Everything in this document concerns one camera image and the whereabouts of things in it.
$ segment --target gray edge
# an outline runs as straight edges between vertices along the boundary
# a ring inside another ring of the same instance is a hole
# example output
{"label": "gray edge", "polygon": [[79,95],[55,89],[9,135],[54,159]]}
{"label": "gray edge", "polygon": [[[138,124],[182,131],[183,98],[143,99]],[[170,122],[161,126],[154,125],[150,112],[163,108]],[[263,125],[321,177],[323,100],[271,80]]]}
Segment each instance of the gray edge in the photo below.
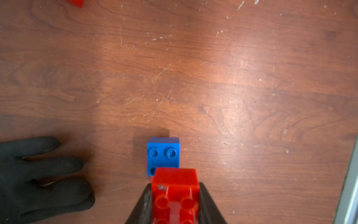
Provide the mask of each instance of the gray edge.
{"label": "gray edge", "polygon": [[350,158],[347,175],[333,224],[357,224],[358,209],[358,137]]}

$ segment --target lego stud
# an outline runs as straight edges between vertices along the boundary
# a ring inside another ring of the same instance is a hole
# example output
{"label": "lego stud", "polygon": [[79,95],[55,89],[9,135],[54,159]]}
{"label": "lego stud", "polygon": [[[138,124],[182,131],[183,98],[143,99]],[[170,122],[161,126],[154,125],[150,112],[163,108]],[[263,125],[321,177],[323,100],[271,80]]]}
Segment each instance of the lego stud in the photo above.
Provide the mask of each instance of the lego stud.
{"label": "lego stud", "polygon": [[156,168],[155,167],[153,167],[152,169],[150,169],[150,174],[152,174],[153,176],[154,176],[154,174],[155,174],[155,170],[156,170]]}
{"label": "lego stud", "polygon": [[193,221],[191,220],[184,220],[180,224],[193,224]]}
{"label": "lego stud", "polygon": [[183,198],[182,201],[180,202],[180,204],[182,205],[183,209],[186,210],[190,210],[192,208],[194,208],[195,206],[195,201],[191,198]]}
{"label": "lego stud", "polygon": [[151,157],[152,159],[155,159],[159,156],[159,150],[156,148],[152,148],[149,150],[149,157]]}
{"label": "lego stud", "polygon": [[165,219],[158,219],[156,224],[168,224],[168,222]]}
{"label": "lego stud", "polygon": [[180,224],[194,224],[193,214],[183,209],[180,210]]}
{"label": "lego stud", "polygon": [[168,148],[165,150],[165,155],[169,159],[174,159],[176,157],[176,150],[174,148]]}
{"label": "lego stud", "polygon": [[165,195],[159,195],[156,199],[155,199],[155,205],[160,208],[160,209],[166,209],[168,208],[168,204],[169,201],[168,199],[165,197]]}

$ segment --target red lego piece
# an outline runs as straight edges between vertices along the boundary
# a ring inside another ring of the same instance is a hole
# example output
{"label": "red lego piece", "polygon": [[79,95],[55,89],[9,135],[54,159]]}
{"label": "red lego piece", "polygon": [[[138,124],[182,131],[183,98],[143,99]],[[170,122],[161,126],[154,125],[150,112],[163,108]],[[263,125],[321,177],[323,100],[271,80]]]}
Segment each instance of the red lego piece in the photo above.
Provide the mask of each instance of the red lego piece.
{"label": "red lego piece", "polygon": [[152,224],[197,224],[199,192],[195,169],[158,167],[152,182]]}
{"label": "red lego piece", "polygon": [[82,8],[84,0],[65,0],[65,1],[68,1],[69,3],[72,3],[73,5],[76,5],[80,8]]}

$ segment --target wood grain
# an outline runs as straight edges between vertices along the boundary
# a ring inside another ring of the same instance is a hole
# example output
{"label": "wood grain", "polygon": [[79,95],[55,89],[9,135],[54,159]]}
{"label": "wood grain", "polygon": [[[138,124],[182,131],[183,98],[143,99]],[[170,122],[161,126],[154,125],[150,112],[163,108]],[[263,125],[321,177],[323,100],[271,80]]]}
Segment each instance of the wood grain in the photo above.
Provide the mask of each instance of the wood grain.
{"label": "wood grain", "polygon": [[345,1],[0,0],[0,141],[53,135],[96,193],[39,223],[124,223],[179,137],[228,223],[332,223],[358,131]]}

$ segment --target black glove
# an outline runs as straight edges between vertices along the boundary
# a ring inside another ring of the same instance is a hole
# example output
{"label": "black glove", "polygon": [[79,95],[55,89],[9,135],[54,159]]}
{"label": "black glove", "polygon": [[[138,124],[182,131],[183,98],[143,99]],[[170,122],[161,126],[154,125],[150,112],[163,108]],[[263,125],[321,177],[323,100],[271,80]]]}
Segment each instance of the black glove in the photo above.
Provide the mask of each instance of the black glove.
{"label": "black glove", "polygon": [[53,137],[0,143],[0,223],[24,224],[55,215],[90,209],[95,197],[89,183],[68,178],[46,187],[36,180],[82,169],[78,157],[57,157],[36,162],[23,158],[52,151],[60,145]]}

